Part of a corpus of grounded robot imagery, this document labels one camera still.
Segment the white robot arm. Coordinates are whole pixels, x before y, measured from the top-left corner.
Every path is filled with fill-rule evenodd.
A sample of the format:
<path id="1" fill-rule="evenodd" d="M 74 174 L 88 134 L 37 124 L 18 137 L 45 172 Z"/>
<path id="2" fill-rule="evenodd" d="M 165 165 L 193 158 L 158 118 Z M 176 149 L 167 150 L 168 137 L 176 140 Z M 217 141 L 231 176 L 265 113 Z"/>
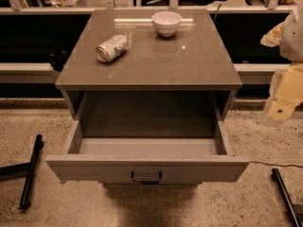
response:
<path id="1" fill-rule="evenodd" d="M 263 109 L 264 124 L 278 126 L 303 102 L 303 5 L 297 5 L 260 43 L 278 45 L 280 55 L 291 62 L 287 69 L 274 72 Z"/>

